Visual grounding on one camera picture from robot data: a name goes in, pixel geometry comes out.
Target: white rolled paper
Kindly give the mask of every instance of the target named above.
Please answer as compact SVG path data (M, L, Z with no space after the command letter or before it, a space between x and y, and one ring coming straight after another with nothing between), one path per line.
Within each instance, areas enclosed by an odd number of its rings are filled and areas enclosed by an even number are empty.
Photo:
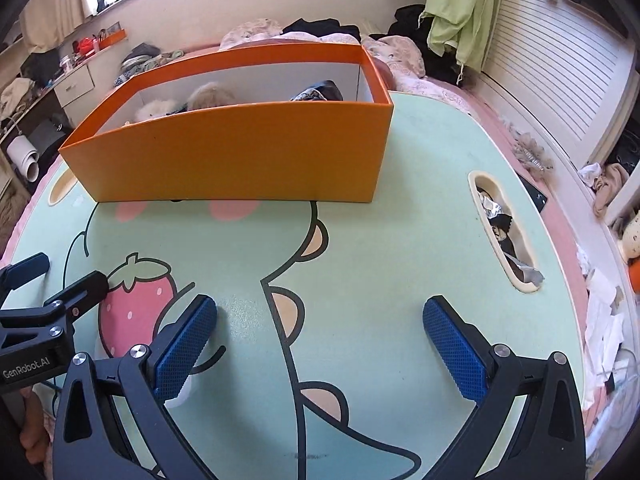
M18 167L18 171L29 182L35 182L38 178L38 158L40 155L29 142L27 137L20 135L11 141L6 149L6 154Z

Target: hanging green cloth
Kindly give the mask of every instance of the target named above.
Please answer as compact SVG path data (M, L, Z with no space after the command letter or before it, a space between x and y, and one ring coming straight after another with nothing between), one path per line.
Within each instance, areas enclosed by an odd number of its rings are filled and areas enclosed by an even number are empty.
M450 45L457 49L459 65L480 71L493 13L494 0L427 0L420 20L433 16L427 38L431 50L442 56Z

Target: louvered door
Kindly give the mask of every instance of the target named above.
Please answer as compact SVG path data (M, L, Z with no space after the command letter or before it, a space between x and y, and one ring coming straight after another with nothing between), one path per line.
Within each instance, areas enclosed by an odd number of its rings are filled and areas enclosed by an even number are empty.
M631 42L569 0L498 0L482 71L581 168L606 156L622 131L638 92L634 59Z

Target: orange organizer box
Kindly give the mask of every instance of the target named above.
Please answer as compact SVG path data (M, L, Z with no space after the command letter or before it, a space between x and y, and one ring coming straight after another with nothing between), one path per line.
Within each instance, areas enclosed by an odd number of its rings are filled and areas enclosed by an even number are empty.
M289 102L331 79L343 102ZM243 103L128 124L154 100L224 83ZM265 199L371 202L393 113L366 51L351 44L248 46L134 76L60 153L97 202Z

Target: strawberry illustration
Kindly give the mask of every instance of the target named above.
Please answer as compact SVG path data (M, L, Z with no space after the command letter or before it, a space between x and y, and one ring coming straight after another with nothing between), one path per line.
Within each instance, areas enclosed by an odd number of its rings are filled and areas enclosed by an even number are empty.
M151 343L156 321L177 289L168 264L138 253L109 275L109 284L98 308L100 338L110 357L121 357L133 345Z

